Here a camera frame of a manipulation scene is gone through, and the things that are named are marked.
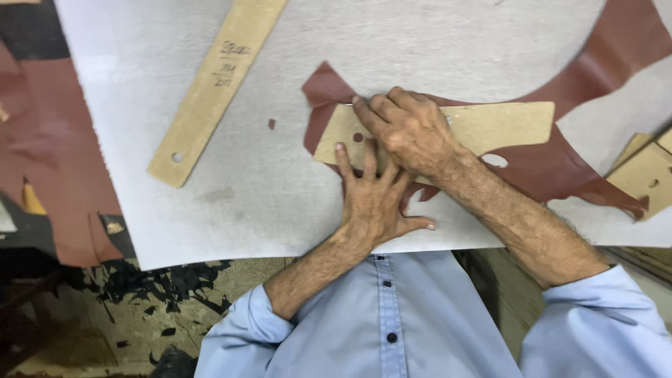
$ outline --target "wooden board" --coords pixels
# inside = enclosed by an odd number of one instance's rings
[[[180,188],[192,172],[287,0],[236,0],[147,172]]]
[[[450,116],[450,129],[457,140],[475,155],[502,147],[536,145],[550,137],[553,124],[553,102],[510,102],[441,108]],[[323,163],[336,164],[334,148],[343,142],[347,147],[352,165],[364,167],[364,144],[355,142],[354,135],[370,135],[361,124],[351,106],[338,105],[326,130],[322,134],[314,158]],[[385,152],[379,150],[378,166],[384,167]],[[430,184],[424,177],[416,180]]]
[[[656,143],[666,149],[667,152],[672,153],[672,128],[665,132]]]
[[[648,211],[641,220],[649,219],[672,205],[672,154],[649,143],[611,173],[607,181],[634,198],[648,196]]]
[[[614,161],[614,164],[612,164],[611,172],[620,167],[620,165],[623,164],[626,160],[630,159],[635,153],[644,148],[645,145],[651,142],[651,139],[653,139],[653,135],[651,134],[636,133],[633,135],[632,138],[628,141],[626,148],[621,151],[620,155],[618,155]]]

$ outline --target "man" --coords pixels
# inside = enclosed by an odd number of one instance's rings
[[[376,174],[374,140],[362,178],[337,145],[341,226],[231,306],[203,339],[196,377],[672,376],[672,343],[654,303],[621,266],[460,146],[436,103],[399,87],[370,106],[352,102],[391,157],[384,172]],[[450,251],[370,254],[435,229],[398,211],[415,175],[474,213],[548,289],[519,367]]]

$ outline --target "hand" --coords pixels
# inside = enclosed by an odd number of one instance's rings
[[[335,235],[363,243],[367,248],[357,249],[363,259],[375,247],[417,229],[435,229],[427,217],[404,217],[399,213],[399,201],[415,175],[400,169],[388,159],[385,171],[376,175],[376,142],[366,139],[364,145],[364,174],[355,177],[343,143],[336,145],[336,162],[345,182],[343,219]]]
[[[372,97],[370,107],[359,96],[352,103],[357,117],[392,159],[414,174],[434,181],[457,152],[470,153],[450,132],[439,106],[424,95],[394,87],[387,96]]]

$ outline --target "rolled sleeve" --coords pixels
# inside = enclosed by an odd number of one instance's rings
[[[262,377],[294,326],[273,313],[263,285],[238,298],[203,338],[196,378]]]
[[[523,341],[526,377],[668,377],[672,343],[653,301],[621,266],[543,293]]]

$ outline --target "light blue shirt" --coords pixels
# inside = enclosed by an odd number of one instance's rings
[[[196,378],[672,377],[655,304],[621,266],[544,292],[519,366],[450,251],[371,255],[292,322],[262,285],[201,345]]]

